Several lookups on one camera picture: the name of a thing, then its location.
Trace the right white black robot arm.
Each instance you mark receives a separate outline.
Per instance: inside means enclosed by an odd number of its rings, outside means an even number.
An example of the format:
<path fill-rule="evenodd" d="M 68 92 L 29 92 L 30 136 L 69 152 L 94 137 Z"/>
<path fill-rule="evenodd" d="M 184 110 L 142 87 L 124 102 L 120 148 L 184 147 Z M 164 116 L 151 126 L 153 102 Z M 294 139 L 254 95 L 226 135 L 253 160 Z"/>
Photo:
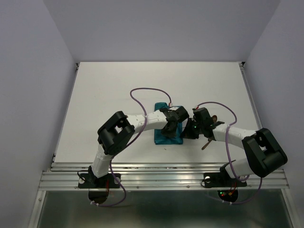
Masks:
<path fill-rule="evenodd" d="M 201 134 L 210 141 L 225 143 L 228 164 L 218 177 L 223 185 L 230 185 L 236 178 L 253 174 L 264 178 L 288 161 L 284 150 L 267 128 L 258 131 L 245 130 L 222 121 L 215 122 L 213 119 L 200 122 L 189 118 L 180 136 L 198 139 Z M 246 157 L 233 161 L 229 152 L 230 144 L 243 149 Z"/>

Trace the teal cloth napkin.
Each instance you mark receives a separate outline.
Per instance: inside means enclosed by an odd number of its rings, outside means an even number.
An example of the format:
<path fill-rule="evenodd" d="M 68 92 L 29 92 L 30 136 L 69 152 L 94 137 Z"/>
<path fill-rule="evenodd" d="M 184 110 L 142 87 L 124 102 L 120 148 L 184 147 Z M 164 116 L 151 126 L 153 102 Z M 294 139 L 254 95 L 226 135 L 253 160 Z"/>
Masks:
<path fill-rule="evenodd" d="M 176 130 L 176 136 L 173 138 L 168 138 L 164 135 L 162 135 L 160 129 L 154 130 L 154 143 L 156 145 L 181 145 L 183 144 L 183 139 L 180 138 L 180 135 L 182 133 L 183 127 L 182 123 L 178 123 L 177 130 Z"/>

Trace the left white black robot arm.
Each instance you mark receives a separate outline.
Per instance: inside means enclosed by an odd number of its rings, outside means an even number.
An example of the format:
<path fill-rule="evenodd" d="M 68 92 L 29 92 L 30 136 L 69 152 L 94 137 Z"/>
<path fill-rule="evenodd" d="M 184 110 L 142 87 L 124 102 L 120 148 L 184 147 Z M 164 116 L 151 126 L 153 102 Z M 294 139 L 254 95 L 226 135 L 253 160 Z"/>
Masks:
<path fill-rule="evenodd" d="M 166 107 L 147 115 L 125 115 L 116 112 L 97 131 L 98 151 L 94 162 L 89 167 L 89 181 L 95 187 L 105 184 L 110 161 L 127 148 L 133 136 L 143 131 L 154 130 L 155 144 L 182 144 L 182 122 L 189 114 L 182 106 Z"/>

